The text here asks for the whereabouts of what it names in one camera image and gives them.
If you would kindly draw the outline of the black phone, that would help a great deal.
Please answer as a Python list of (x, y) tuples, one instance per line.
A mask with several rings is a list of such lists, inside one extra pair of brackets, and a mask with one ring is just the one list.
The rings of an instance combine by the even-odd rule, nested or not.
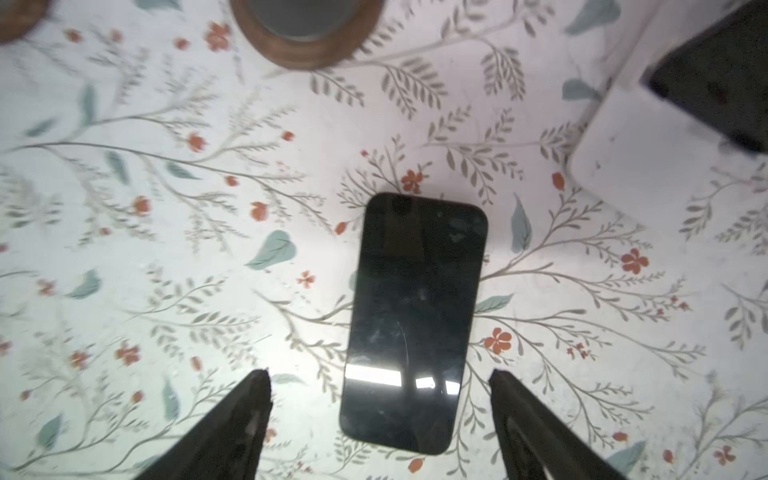
[(767, 152), (767, 3), (748, 1), (645, 75), (674, 104), (754, 154)]
[(448, 449), (487, 235), (476, 206), (396, 193), (368, 202), (339, 414), (347, 436)]

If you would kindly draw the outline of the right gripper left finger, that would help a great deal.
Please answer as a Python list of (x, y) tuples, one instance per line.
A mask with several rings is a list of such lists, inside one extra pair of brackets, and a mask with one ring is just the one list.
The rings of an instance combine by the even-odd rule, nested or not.
[(272, 410), (271, 382), (253, 370), (140, 479), (224, 479), (256, 477)]

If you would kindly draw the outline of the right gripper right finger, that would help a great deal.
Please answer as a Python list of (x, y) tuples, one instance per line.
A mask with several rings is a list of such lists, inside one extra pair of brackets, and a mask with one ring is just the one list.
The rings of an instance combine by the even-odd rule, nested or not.
[(509, 479), (612, 479), (624, 476), (579, 439), (512, 373), (488, 381), (500, 453)]

